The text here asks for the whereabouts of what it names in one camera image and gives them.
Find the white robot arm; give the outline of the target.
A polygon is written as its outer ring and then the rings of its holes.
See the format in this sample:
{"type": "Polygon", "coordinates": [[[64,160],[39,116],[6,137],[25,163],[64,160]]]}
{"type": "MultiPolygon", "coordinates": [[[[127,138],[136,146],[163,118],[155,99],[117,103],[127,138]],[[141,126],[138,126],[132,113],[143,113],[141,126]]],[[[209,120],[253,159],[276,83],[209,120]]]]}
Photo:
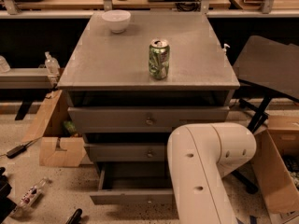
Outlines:
{"type": "Polygon", "coordinates": [[[254,135],[236,123],[189,124],[168,139],[168,166],[180,224],[238,224],[222,178],[250,161],[254,135]]]}

